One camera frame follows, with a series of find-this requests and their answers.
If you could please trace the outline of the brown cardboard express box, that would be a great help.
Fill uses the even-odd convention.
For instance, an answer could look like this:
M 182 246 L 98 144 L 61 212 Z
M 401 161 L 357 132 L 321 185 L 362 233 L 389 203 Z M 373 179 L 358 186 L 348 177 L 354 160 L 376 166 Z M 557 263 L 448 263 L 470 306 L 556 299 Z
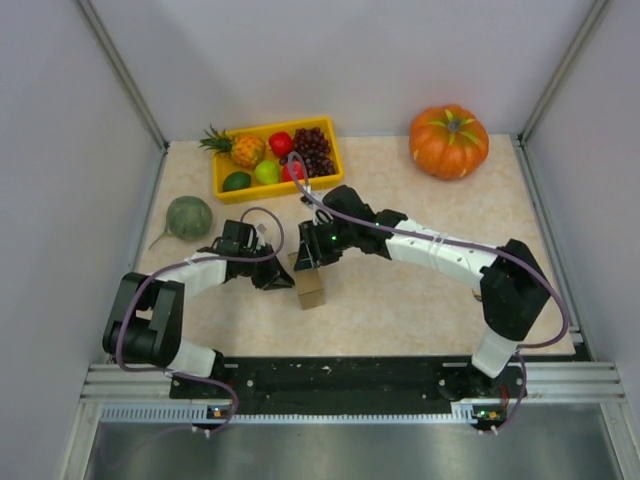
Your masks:
M 311 310 L 325 304 L 325 288 L 318 269 L 292 270 L 300 308 Z

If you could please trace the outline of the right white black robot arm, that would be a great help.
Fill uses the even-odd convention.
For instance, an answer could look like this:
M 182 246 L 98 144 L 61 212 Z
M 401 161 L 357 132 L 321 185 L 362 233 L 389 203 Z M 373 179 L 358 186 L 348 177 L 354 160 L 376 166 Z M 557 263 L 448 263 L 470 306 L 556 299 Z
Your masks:
M 367 255 L 427 267 L 471 287 L 480 296 L 486 324 L 479 346 L 460 374 L 444 374 L 443 396 L 487 396 L 550 298 L 549 283 L 521 241 L 487 246 L 430 230 L 394 210 L 374 212 L 346 185 L 315 195 L 301 190 L 313 217 L 299 224 L 294 268 L 317 269 L 356 248 Z

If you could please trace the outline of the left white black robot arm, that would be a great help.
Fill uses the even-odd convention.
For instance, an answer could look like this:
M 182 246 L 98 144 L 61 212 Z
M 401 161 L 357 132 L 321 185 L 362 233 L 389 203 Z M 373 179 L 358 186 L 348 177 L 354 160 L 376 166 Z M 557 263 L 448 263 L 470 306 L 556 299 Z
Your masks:
M 103 350 L 125 366 L 178 372 L 192 377 L 203 395 L 220 394 L 227 382 L 224 356 L 184 338 L 184 306 L 238 277 L 265 291 L 295 285 L 258 227 L 227 220 L 211 246 L 184 261 L 154 274 L 123 276 L 102 336 Z

